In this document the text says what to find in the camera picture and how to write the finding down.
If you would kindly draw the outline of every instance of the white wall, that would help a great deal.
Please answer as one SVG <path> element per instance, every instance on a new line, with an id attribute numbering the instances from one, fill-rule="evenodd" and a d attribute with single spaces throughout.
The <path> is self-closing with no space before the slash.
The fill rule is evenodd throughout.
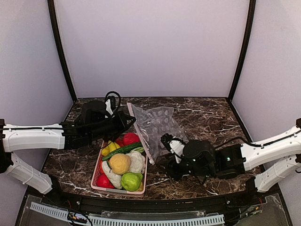
<path id="1" fill-rule="evenodd" d="M 282 133 L 301 118 L 300 1 L 257 1 L 233 103 L 254 141 Z M 293 225 L 298 226 L 300 175 L 292 174 L 279 185 Z"/>
<path id="2" fill-rule="evenodd" d="M 56 4 L 78 97 L 228 96 L 248 0 Z"/>
<path id="3" fill-rule="evenodd" d="M 72 101 L 64 81 L 46 0 L 0 3 L 0 118 L 15 125 L 63 120 Z M 47 150 L 19 151 L 41 169 Z M 0 225 L 15 225 L 26 186 L 0 175 Z"/>

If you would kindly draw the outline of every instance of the cauliflower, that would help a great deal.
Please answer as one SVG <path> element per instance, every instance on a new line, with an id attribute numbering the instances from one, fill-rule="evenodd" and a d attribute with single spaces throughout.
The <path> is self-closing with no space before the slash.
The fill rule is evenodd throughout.
<path id="1" fill-rule="evenodd" d="M 128 153 L 127 155 L 131 157 L 131 166 L 128 172 L 144 173 L 145 157 L 137 151 L 133 151 L 132 153 Z"/>
<path id="2" fill-rule="evenodd" d="M 102 169 L 105 173 L 105 175 L 108 177 L 110 182 L 114 185 L 115 188 L 121 189 L 121 175 L 118 175 L 116 173 L 113 173 L 112 170 L 108 166 L 107 161 L 103 161 L 102 163 Z"/>

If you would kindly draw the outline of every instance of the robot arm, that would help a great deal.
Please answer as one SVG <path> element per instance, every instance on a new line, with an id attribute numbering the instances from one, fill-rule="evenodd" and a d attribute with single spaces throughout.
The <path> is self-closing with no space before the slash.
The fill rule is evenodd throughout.
<path id="1" fill-rule="evenodd" d="M 22 161 L 14 151 L 35 148 L 76 149 L 100 138 L 106 141 L 117 139 L 132 126 L 135 118 L 118 111 L 121 100 L 116 108 L 115 97 L 109 97 L 110 93 L 105 103 L 85 103 L 81 115 L 74 122 L 14 126 L 0 119 L 0 173 L 12 176 L 42 194 L 50 192 L 54 188 L 55 178 L 37 171 Z"/>
<path id="2" fill-rule="evenodd" d="M 232 145 L 216 150 L 209 141 L 191 140 L 187 144 L 165 134 L 161 142 L 175 160 L 166 166 L 174 179 L 184 174 L 200 177 L 230 179 L 261 164 L 280 159 L 265 172 L 250 179 L 257 192 L 266 192 L 274 184 L 301 167 L 301 119 L 283 134 L 255 143 Z"/>

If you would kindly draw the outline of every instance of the dark marble surface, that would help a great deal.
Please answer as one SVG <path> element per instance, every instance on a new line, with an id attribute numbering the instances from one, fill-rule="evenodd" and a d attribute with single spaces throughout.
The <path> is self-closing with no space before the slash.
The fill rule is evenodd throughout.
<path id="1" fill-rule="evenodd" d="M 79 99 L 68 115 L 72 121 L 80 114 L 83 103 L 91 99 Z M 126 102 L 143 109 L 158 106 L 174 107 L 173 118 L 178 122 L 189 139 L 208 139 L 213 145 L 237 136 L 244 136 L 233 112 L 224 98 L 204 97 L 149 97 L 123 98 L 121 109 L 126 113 Z M 121 195 L 101 194 L 91 188 L 90 183 L 102 141 L 76 150 L 51 150 L 43 172 L 58 178 L 65 192 L 121 199 L 187 199 L 229 194 L 243 191 L 245 182 L 260 173 L 257 167 L 230 180 L 210 178 L 201 186 L 197 178 L 183 176 L 180 181 L 171 180 L 156 165 L 148 164 L 146 191 L 144 197 L 126 197 Z M 166 162 L 168 156 L 161 156 L 156 164 Z"/>

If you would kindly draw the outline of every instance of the plastic bag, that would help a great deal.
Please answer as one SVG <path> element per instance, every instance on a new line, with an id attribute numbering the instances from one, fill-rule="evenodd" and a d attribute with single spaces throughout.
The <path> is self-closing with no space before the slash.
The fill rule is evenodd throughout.
<path id="1" fill-rule="evenodd" d="M 164 134 L 169 133 L 188 142 L 179 124 L 172 118 L 173 107 L 163 106 L 143 110 L 140 107 L 135 107 L 132 103 L 128 103 L 127 106 L 130 115 L 137 120 L 134 127 L 151 164 L 155 164 L 159 156 L 168 153 L 168 150 L 161 143 L 161 136 Z"/>

